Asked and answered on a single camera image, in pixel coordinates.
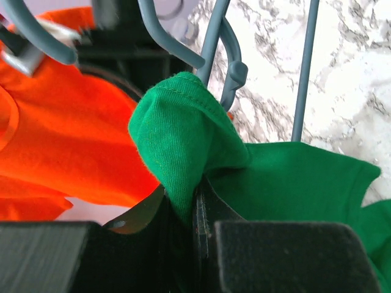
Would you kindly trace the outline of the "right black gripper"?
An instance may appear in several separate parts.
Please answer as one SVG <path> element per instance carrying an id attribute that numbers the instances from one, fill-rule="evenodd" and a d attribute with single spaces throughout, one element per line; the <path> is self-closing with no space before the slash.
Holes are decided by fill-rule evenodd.
<path id="1" fill-rule="evenodd" d="M 147 32 L 137 1 L 92 1 L 94 28 L 75 42 L 82 74 L 108 81 L 139 102 L 156 83 L 192 66 L 162 49 Z"/>

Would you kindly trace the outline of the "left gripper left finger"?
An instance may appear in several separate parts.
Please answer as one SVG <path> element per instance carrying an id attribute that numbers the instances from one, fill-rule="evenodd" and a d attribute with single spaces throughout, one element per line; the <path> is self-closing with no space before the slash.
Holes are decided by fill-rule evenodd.
<path id="1" fill-rule="evenodd" d="M 1 224 L 1 292 L 100 292 L 93 222 Z"/>

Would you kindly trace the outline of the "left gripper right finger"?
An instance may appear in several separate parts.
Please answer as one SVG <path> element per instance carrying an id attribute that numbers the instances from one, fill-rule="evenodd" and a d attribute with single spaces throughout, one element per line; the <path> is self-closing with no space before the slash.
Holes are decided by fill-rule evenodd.
<path id="1" fill-rule="evenodd" d="M 346 225 L 223 221 L 213 244 L 214 292 L 380 292 Z"/>

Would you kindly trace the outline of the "blue grey plastic hanger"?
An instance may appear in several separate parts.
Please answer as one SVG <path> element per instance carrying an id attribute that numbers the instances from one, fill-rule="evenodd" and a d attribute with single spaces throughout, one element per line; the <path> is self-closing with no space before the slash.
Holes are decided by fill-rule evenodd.
<path id="1" fill-rule="evenodd" d="M 35 16 L 31 14 L 24 1 L 3 1 L 2 4 L 15 26 L 38 50 L 62 64 L 73 65 L 76 63 L 78 59 L 76 51 L 60 42 L 44 29 Z M 236 90 L 244 86 L 247 76 L 247 69 L 241 61 L 241 50 L 238 40 L 225 17 L 229 4 L 229 1 L 216 2 L 208 23 L 202 52 L 196 54 L 176 41 L 161 27 L 153 1 L 138 2 L 145 27 L 154 41 L 175 57 L 195 68 L 197 70 L 196 75 L 204 84 L 207 84 L 210 78 L 217 43 L 219 40 L 223 42 L 229 64 L 221 97 L 221 104 L 225 110 L 230 109 Z M 311 1 L 291 135 L 291 139 L 294 142 L 300 141 L 302 137 L 318 7 L 318 1 Z"/>

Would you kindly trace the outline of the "green t shirt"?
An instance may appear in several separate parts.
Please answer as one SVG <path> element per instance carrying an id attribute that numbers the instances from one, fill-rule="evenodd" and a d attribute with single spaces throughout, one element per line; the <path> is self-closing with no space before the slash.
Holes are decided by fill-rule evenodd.
<path id="1" fill-rule="evenodd" d="M 390 201 L 362 206 L 381 169 L 301 142 L 244 143 L 199 78 L 178 73 L 149 89 L 129 132 L 184 224 L 206 176 L 248 220 L 327 221 L 361 238 L 382 292 L 390 291 Z"/>

